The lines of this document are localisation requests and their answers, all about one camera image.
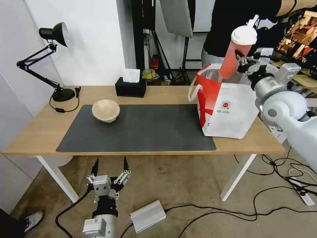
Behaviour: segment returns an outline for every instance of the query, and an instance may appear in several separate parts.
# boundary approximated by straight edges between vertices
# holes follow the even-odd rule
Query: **lamp arm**
[[[46,55],[40,57],[40,58],[36,58],[36,59],[32,59],[34,56],[38,55],[39,53],[50,49],[51,52],[47,53]],[[28,58],[18,61],[17,62],[17,67],[28,72],[29,74],[33,75],[34,77],[42,80],[44,83],[47,83],[48,85],[52,86],[53,88],[59,89],[60,86],[57,83],[52,82],[51,80],[39,75],[38,73],[34,72],[33,70],[29,69],[29,67],[33,64],[35,64],[36,62],[46,58],[47,56],[53,54],[54,52],[56,52],[56,45],[53,43],[50,43],[49,45],[47,45],[45,48],[41,49],[40,51],[34,53],[33,55],[29,56]]]

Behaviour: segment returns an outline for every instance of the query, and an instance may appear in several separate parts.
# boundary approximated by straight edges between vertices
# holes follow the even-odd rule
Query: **black tissue box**
[[[146,91],[146,80],[140,77],[137,83],[124,82],[120,77],[115,84],[117,96],[143,98]]]

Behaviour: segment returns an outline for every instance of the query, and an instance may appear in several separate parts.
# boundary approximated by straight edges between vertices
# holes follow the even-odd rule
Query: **wooden bowl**
[[[100,100],[92,106],[93,116],[103,122],[113,122],[120,113],[119,105],[113,100]]]

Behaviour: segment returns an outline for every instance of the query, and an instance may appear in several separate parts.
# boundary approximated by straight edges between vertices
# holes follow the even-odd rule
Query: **robotic hand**
[[[108,175],[97,176],[98,160],[91,170],[91,175],[87,175],[95,190],[94,203],[98,203],[97,209],[92,213],[92,219],[85,220],[83,234],[89,238],[114,238],[116,237],[116,219],[118,211],[116,200],[119,199],[119,191],[131,176],[126,157],[124,157],[123,172],[119,177],[109,177]],[[114,197],[110,196],[111,189],[115,190]]]
[[[272,48],[259,48],[253,57],[235,53],[238,72],[244,73],[240,82],[246,83],[246,79],[251,82],[262,120],[282,128],[291,147],[317,171],[317,116],[310,117],[302,95],[286,88],[300,67],[286,63],[277,69],[269,64]]]

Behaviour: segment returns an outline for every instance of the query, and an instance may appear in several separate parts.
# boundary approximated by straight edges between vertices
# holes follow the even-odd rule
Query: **desk lamp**
[[[60,22],[56,24],[53,28],[40,28],[39,34],[43,39],[47,40],[49,45],[47,45],[45,48],[41,49],[40,51],[36,52],[35,54],[29,56],[28,58],[22,61],[18,61],[17,66],[18,68],[28,72],[29,74],[32,74],[34,77],[37,77],[38,79],[42,80],[43,82],[55,88],[55,91],[52,95],[52,98],[54,101],[62,102],[62,101],[70,100],[75,96],[75,92],[73,90],[64,89],[59,85],[59,83],[49,80],[39,75],[38,73],[32,71],[29,68],[31,65],[35,64],[36,62],[56,52],[57,44],[55,44],[53,40],[57,41],[63,46],[66,46],[66,47],[69,46],[67,27],[64,22]],[[47,53],[46,55],[39,58],[33,58],[36,55],[40,54],[41,52],[46,51],[47,49],[50,49],[51,51]]]

